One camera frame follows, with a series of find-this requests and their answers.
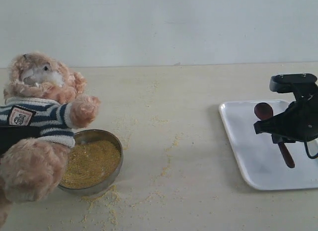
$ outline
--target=teddy bear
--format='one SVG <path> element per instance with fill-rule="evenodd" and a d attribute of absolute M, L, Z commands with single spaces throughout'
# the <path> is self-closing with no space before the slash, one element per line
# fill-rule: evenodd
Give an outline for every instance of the teddy bear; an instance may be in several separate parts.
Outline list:
<path fill-rule="evenodd" d="M 43 200 L 59 185 L 74 129 L 94 121 L 100 105 L 84 94 L 79 72 L 40 52 L 16 56 L 8 69 L 0 127 L 37 128 L 38 136 L 24 134 L 1 154 L 0 229 L 13 203 Z"/>

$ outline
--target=teddy bear head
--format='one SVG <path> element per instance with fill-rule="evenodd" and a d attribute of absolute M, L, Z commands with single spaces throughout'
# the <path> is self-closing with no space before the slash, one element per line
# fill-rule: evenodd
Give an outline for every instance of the teddy bear head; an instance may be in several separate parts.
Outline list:
<path fill-rule="evenodd" d="M 52 99 L 60 104 L 84 92 L 86 79 L 65 64 L 39 52 L 16 56 L 9 66 L 9 82 L 3 91 L 10 97 Z"/>

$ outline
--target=teddy bear leg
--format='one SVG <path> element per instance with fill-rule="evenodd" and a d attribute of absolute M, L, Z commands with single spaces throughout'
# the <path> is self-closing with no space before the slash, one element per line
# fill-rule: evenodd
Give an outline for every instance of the teddy bear leg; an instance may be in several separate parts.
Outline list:
<path fill-rule="evenodd" d="M 0 179 L 0 229 L 5 224 L 9 212 L 12 208 L 12 202 L 5 197 L 3 185 L 4 182 L 2 179 Z"/>
<path fill-rule="evenodd" d="M 3 156 L 4 193 L 14 203 L 44 199 L 60 183 L 70 149 L 40 139 L 23 139 Z"/>

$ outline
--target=beige table surface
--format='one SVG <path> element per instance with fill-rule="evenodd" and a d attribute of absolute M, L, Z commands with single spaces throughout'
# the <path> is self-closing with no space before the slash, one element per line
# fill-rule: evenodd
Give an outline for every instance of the beige table surface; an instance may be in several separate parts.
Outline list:
<path fill-rule="evenodd" d="M 218 112 L 229 100 L 290 100 L 269 90 L 270 77 L 317 69 L 318 63 L 79 68 L 87 92 L 102 101 L 90 128 L 113 132 L 125 148 L 115 186 L 93 201 L 57 189 L 43 202 L 15 205 L 3 231 L 318 230 L 317 190 L 247 186 Z"/>

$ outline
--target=teddy bear ear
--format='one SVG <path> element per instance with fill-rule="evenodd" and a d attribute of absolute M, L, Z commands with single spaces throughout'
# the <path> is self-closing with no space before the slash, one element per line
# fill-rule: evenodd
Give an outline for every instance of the teddy bear ear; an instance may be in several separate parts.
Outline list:
<path fill-rule="evenodd" d="M 87 84 L 86 79 L 79 72 L 74 72 L 74 77 L 75 77 L 75 88 L 78 94 L 81 94 L 85 90 L 85 87 Z"/>

